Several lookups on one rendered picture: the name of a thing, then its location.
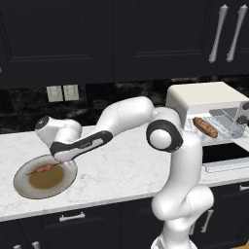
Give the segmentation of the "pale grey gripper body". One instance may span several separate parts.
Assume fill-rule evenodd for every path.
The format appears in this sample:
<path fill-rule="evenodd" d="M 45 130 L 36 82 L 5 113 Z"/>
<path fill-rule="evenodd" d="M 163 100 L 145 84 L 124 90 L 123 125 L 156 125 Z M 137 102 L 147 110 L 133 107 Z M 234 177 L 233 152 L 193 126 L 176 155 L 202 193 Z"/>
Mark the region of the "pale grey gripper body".
<path fill-rule="evenodd" d="M 78 169 L 78 166 L 77 164 L 75 163 L 74 160 L 69 160 L 69 161 L 66 161 L 63 166 L 68 169 L 68 170 L 77 170 Z"/>

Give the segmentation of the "kebab skewer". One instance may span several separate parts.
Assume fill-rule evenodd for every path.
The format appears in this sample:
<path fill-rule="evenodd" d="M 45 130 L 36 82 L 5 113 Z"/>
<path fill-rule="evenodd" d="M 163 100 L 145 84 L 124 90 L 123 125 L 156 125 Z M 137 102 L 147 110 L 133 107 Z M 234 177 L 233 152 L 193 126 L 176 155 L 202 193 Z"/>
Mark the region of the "kebab skewer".
<path fill-rule="evenodd" d="M 30 175 L 30 174 L 33 174 L 33 173 L 43 173 L 43 172 L 46 172 L 46 171 L 49 171 L 50 169 L 52 169 L 54 166 L 56 165 L 59 165 L 59 163 L 56 163 L 56 164 L 45 164 L 45 165 L 41 165 L 40 167 L 38 167 L 35 171 L 33 172 L 30 172 L 30 173 L 27 173 L 26 175 Z"/>

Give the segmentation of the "black base cupboard door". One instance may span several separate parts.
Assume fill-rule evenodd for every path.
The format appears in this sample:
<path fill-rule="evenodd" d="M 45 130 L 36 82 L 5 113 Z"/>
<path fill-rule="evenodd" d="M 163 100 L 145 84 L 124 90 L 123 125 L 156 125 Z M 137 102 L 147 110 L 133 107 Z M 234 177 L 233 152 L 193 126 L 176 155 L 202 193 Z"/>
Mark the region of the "black base cupboard door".
<path fill-rule="evenodd" d="M 214 212 L 206 233 L 201 233 L 209 209 Z M 231 249 L 237 246 L 240 235 L 246 231 L 245 223 L 249 217 L 247 196 L 215 198 L 209 209 L 197 219 L 195 232 L 191 235 L 197 249 Z"/>
<path fill-rule="evenodd" d="M 122 249 L 117 222 L 51 231 L 28 229 L 24 235 L 29 244 L 38 242 L 41 249 Z"/>
<path fill-rule="evenodd" d="M 163 222 L 153 214 L 151 202 L 148 197 L 122 203 L 122 249 L 151 249 L 160 235 Z"/>

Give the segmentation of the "brown baguette bread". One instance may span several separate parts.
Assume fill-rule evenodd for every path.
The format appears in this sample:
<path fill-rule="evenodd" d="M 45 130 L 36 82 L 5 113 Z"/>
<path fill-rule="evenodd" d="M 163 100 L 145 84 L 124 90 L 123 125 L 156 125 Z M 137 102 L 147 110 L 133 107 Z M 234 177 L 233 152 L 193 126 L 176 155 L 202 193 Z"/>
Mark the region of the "brown baguette bread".
<path fill-rule="evenodd" d="M 194 125 L 204 134 L 210 136 L 211 138 L 218 137 L 218 131 L 207 121 L 202 118 L 194 117 Z"/>

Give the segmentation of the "white toaster oven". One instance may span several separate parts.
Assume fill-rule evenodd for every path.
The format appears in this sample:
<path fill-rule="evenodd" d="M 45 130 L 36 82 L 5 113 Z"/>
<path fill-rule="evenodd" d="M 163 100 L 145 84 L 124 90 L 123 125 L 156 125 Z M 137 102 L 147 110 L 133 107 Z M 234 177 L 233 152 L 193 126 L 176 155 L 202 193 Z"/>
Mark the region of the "white toaster oven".
<path fill-rule="evenodd" d="M 242 108 L 246 102 L 249 102 L 249 97 L 226 83 L 213 82 L 173 85 L 168 88 L 165 105 L 178 112 L 182 127 L 185 128 L 188 115 L 211 113 L 218 110 L 229 115 L 237 124 L 240 116 L 246 116 L 249 120 L 249 109 Z M 232 143 L 249 152 L 249 139 Z"/>

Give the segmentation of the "grey plate with brown centre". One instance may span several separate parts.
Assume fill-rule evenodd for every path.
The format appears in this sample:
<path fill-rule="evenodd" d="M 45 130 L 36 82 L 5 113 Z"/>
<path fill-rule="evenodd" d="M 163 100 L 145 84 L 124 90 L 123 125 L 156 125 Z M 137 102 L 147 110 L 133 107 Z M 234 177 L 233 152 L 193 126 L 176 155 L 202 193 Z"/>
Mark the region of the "grey plate with brown centre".
<path fill-rule="evenodd" d="M 54 166 L 49 171 L 43 173 L 27 173 L 35 171 L 45 164 L 58 163 L 51 155 L 43 155 L 26 162 L 14 177 L 14 188 L 21 195 L 31 199 L 42 199 L 56 196 L 66 189 L 76 179 L 77 170 L 68 170 L 63 163 Z"/>

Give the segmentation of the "black drawer front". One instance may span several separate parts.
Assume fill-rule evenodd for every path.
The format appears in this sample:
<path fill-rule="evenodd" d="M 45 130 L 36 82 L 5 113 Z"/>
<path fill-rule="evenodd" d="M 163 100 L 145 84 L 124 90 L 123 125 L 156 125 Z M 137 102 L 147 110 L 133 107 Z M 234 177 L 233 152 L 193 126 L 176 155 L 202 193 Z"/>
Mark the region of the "black drawer front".
<path fill-rule="evenodd" d="M 216 198 L 225 198 L 225 197 L 232 197 L 232 196 L 248 196 L 249 190 L 240 191 L 239 185 L 249 186 L 249 181 L 212 187 L 211 190 Z"/>
<path fill-rule="evenodd" d="M 84 212 L 86 214 L 85 219 L 77 219 L 62 223 L 60 223 L 58 220 L 61 215 L 74 216 L 80 214 L 81 212 Z M 39 218 L 39 222 L 44 230 L 48 230 L 53 228 L 62 228 L 66 225 L 112 221 L 119 219 L 120 217 L 121 205 L 119 203 L 113 203 L 43 215 Z"/>

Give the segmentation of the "white wall socket plate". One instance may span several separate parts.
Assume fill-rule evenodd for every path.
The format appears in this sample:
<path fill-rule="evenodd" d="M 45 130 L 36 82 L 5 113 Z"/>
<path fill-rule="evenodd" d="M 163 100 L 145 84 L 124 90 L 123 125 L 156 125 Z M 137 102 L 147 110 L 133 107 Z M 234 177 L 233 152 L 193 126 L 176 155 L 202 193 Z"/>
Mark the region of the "white wall socket plate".
<path fill-rule="evenodd" d="M 79 90 L 77 85 L 64 86 L 63 92 L 66 101 L 74 101 L 79 99 Z"/>
<path fill-rule="evenodd" d="M 63 100 L 61 86 L 47 87 L 47 94 L 50 102 L 61 102 Z"/>

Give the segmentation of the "wide black wall cupboard door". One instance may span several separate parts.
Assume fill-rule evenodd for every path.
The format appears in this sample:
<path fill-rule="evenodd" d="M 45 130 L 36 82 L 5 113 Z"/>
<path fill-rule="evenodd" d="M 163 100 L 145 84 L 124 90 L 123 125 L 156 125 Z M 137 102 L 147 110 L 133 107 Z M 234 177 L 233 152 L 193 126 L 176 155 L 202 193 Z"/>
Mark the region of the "wide black wall cupboard door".
<path fill-rule="evenodd" d="M 0 89 L 112 80 L 112 0 L 0 0 Z"/>

